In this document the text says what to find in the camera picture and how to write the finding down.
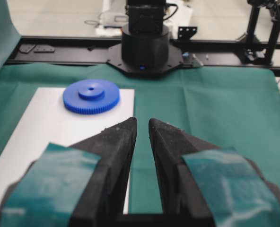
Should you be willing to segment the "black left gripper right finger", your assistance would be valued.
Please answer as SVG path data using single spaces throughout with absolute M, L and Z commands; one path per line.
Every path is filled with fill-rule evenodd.
M 235 148 L 149 121 L 163 213 L 183 227 L 280 227 L 280 188 Z

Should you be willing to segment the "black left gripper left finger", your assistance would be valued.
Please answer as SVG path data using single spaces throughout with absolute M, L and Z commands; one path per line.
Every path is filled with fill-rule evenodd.
M 122 213 L 136 136 L 131 117 L 69 147 L 49 144 L 7 189 L 0 227 L 97 227 Z

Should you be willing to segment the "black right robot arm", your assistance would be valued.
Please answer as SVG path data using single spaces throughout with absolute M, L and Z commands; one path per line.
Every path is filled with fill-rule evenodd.
M 103 72 L 135 91 L 129 212 L 142 226 L 280 227 L 280 91 L 271 70 L 184 67 L 166 2 L 127 1 Z

